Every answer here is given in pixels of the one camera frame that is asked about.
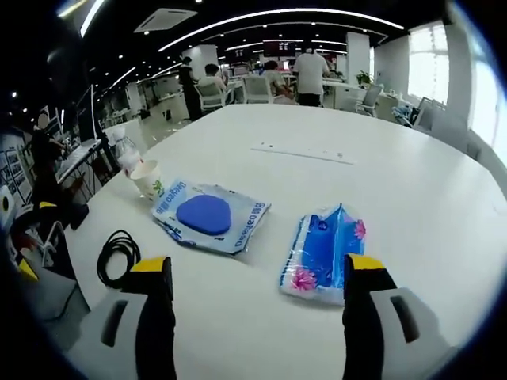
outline white pillar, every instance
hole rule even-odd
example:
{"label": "white pillar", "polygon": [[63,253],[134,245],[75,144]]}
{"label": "white pillar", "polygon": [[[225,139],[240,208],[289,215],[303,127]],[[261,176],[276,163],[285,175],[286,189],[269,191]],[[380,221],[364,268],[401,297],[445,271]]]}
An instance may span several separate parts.
{"label": "white pillar", "polygon": [[183,51],[181,56],[183,58],[190,57],[192,59],[190,66],[192,67],[193,74],[196,79],[206,76],[206,73],[204,72],[206,65],[210,63],[214,63],[216,66],[219,65],[219,57],[216,54],[215,45],[195,46],[189,50]]}
{"label": "white pillar", "polygon": [[128,105],[130,106],[132,115],[139,113],[143,107],[143,102],[141,101],[141,96],[139,95],[137,83],[129,83],[125,88],[125,92],[127,93]]}
{"label": "white pillar", "polygon": [[356,75],[370,71],[370,37],[347,32],[347,79],[357,84]]}
{"label": "white pillar", "polygon": [[347,78],[347,57],[345,55],[338,54],[336,56],[336,71],[341,71],[343,77]]}

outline plastic bag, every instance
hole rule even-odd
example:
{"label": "plastic bag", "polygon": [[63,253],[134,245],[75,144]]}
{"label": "plastic bag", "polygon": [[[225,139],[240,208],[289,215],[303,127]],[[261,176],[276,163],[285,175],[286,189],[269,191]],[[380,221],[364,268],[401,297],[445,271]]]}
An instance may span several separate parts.
{"label": "plastic bag", "polygon": [[[218,236],[203,234],[177,219],[177,209],[182,203],[202,195],[216,196],[229,204],[231,227],[226,233]],[[235,255],[245,248],[250,235],[270,206],[270,203],[255,200],[217,184],[193,184],[177,179],[166,189],[151,214],[168,235],[181,245]]]}
{"label": "plastic bag", "polygon": [[366,228],[351,207],[304,216],[280,277],[284,293],[344,305],[347,253],[364,253]]}

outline disposable cup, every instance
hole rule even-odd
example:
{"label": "disposable cup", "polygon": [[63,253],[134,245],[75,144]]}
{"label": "disposable cup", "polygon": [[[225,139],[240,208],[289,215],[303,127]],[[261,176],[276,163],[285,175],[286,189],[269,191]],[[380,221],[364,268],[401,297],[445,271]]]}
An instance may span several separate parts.
{"label": "disposable cup", "polygon": [[158,162],[154,160],[140,162],[130,175],[130,179],[149,200],[158,199],[165,191]]}

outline man in white shirt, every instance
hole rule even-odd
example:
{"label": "man in white shirt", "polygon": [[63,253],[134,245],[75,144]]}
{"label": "man in white shirt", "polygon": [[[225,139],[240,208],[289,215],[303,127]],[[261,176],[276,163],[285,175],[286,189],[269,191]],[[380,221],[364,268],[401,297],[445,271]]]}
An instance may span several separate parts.
{"label": "man in white shirt", "polygon": [[300,105],[318,107],[320,97],[324,94],[322,76],[329,75],[326,60],[308,47],[295,61],[293,74],[298,78]]}
{"label": "man in white shirt", "polygon": [[199,86],[211,85],[212,83],[215,83],[223,92],[226,92],[227,87],[225,86],[223,79],[216,75],[219,72],[218,66],[216,66],[214,63],[210,63],[206,65],[204,71],[206,72],[206,76],[199,80]]}

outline blue plastic package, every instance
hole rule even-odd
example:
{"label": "blue plastic package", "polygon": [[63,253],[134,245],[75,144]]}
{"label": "blue plastic package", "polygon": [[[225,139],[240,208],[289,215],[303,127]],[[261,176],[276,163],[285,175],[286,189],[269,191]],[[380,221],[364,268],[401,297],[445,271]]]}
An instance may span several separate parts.
{"label": "blue plastic package", "polygon": [[176,179],[151,214],[180,245],[235,255],[246,247],[269,206],[217,184]]}
{"label": "blue plastic package", "polygon": [[287,294],[343,305],[345,255],[364,253],[366,228],[351,207],[306,215],[280,277]]}

